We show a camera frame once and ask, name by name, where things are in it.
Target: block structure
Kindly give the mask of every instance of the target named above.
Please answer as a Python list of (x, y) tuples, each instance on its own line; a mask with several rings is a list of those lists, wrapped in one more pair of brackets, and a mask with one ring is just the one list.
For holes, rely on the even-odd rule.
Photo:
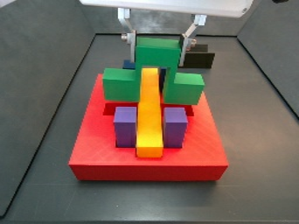
[[(154, 66), (168, 67), (162, 81), (165, 103), (197, 105), (205, 83), (197, 73), (193, 75), (177, 73), (181, 55), (180, 40), (138, 38), (135, 70), (107, 68), (105, 71), (106, 99), (117, 102), (139, 102), (143, 67)], [(133, 67), (133, 64), (126, 63), (125, 67)]]
[(143, 66), (168, 67), (164, 82), (165, 103), (197, 105), (205, 83), (201, 74), (177, 73), (181, 55), (180, 40), (138, 38), (135, 71), (141, 74)]
[(137, 107), (117, 107), (115, 113), (117, 147), (137, 147)]
[(182, 148), (189, 120), (185, 108), (165, 108), (164, 147)]
[(193, 106), (182, 149), (164, 149), (162, 158), (137, 157), (137, 149), (118, 148), (114, 116), (102, 115), (107, 101), (102, 75), (89, 102), (70, 168), (79, 180), (218, 180), (229, 168), (221, 136), (205, 94)]
[(143, 69), (137, 125), (137, 156), (139, 158), (161, 158), (165, 152), (158, 75), (157, 68)]

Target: red base block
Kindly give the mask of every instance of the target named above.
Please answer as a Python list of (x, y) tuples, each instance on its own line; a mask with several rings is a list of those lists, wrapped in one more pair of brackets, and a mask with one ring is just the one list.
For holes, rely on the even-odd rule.
[(164, 158), (139, 158), (137, 149), (117, 148), (114, 116), (109, 111), (114, 109), (109, 110), (106, 105), (101, 75), (70, 158), (70, 168), (78, 179), (151, 181), (221, 179), (229, 168), (229, 160), (205, 94), (200, 105), (193, 107), (194, 116), (189, 116), (184, 148), (164, 149)]

